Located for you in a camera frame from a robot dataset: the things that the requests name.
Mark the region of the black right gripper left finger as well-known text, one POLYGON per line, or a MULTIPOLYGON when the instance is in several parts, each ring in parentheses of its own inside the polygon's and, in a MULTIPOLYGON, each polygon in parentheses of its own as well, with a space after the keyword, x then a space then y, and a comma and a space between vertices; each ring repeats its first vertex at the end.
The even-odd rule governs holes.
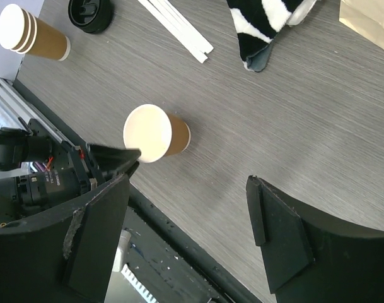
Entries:
POLYGON ((0 228, 0 302, 103 302, 129 192, 120 175, 0 228))

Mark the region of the black lid stack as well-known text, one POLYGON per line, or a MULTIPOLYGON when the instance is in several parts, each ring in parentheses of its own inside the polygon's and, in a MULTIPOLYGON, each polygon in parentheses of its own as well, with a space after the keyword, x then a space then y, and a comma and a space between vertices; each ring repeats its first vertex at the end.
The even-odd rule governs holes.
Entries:
POLYGON ((111 24, 114 5, 111 0, 70 0, 68 17, 71 23, 88 34, 99 34, 111 24))

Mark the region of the single brown paper cup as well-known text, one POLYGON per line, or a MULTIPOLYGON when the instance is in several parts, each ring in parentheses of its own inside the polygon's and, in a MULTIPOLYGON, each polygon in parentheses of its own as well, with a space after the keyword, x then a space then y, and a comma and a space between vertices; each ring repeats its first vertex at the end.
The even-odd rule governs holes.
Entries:
POLYGON ((141 151, 141 162, 153 163, 186 150, 191 132, 181 118, 157 105, 144 104, 128 115, 123 128, 123 141, 127 149, 141 151))

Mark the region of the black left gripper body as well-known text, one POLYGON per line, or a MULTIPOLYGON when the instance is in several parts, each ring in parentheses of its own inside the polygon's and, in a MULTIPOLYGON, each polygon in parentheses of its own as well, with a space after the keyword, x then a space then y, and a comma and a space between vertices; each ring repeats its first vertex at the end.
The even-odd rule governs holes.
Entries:
POLYGON ((23 163, 44 164, 40 172, 0 179, 0 227, 32 216, 96 188, 99 169, 89 148, 74 145, 35 118, 23 128, 0 128, 0 172, 23 163))

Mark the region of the brown paper cups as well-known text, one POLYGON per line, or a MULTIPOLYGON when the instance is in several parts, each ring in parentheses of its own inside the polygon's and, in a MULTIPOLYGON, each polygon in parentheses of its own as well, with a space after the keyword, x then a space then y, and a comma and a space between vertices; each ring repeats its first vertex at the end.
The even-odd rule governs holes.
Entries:
POLYGON ((56 61, 67 59, 71 50, 66 35, 17 4, 9 4, 1 11, 0 45, 17 54, 56 61))

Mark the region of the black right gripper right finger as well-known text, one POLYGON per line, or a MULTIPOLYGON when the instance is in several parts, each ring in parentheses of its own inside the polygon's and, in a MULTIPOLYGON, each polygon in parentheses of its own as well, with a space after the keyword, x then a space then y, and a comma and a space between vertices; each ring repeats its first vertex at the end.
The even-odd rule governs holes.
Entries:
POLYGON ((247 179, 248 212, 278 302, 384 302, 384 231, 247 179))

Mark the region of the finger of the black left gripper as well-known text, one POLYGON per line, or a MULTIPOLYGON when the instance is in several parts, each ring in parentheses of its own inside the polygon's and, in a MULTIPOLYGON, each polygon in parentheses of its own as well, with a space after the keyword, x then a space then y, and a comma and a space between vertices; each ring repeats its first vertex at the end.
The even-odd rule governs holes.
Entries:
POLYGON ((104 177, 119 174, 131 177, 139 167, 140 149, 114 148, 96 143, 87 144, 87 149, 104 177))

